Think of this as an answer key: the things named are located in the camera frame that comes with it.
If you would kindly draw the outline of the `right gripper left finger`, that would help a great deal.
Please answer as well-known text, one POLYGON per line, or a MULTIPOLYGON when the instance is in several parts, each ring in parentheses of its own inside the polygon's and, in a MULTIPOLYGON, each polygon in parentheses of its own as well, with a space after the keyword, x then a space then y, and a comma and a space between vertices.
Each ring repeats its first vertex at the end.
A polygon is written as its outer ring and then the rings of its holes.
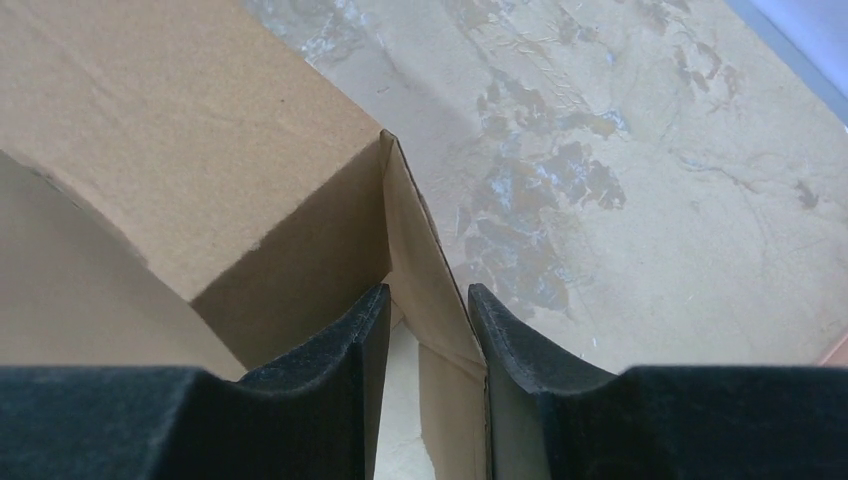
POLYGON ((376 285, 236 381, 195 367, 5 367, 1 475, 370 479, 390 313, 389 287, 376 285))

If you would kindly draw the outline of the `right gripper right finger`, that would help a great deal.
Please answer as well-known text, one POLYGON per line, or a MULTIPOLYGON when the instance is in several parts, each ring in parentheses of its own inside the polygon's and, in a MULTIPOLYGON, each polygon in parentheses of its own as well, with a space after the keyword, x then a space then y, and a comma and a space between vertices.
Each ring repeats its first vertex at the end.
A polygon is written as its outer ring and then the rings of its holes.
POLYGON ((497 479, 843 479, 847 372, 636 366, 607 372, 468 290, 488 366, 497 479))

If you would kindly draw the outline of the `brown cardboard box sheet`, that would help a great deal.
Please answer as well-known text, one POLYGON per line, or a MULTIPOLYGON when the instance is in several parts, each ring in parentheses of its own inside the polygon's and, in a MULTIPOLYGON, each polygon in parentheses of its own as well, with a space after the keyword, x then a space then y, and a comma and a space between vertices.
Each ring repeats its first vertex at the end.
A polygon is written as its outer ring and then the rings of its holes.
POLYGON ((491 475, 486 365, 395 135, 237 1, 5 1, 1 147, 197 313, 228 377, 387 281, 439 479, 491 475))

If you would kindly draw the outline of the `orange plastic file organizer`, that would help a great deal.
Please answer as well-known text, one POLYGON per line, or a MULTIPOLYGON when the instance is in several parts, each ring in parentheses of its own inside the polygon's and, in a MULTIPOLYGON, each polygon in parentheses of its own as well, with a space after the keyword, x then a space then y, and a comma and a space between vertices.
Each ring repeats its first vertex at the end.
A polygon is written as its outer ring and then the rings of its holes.
POLYGON ((822 366, 846 367, 848 365, 848 334, 841 333, 826 349, 818 364, 822 366))

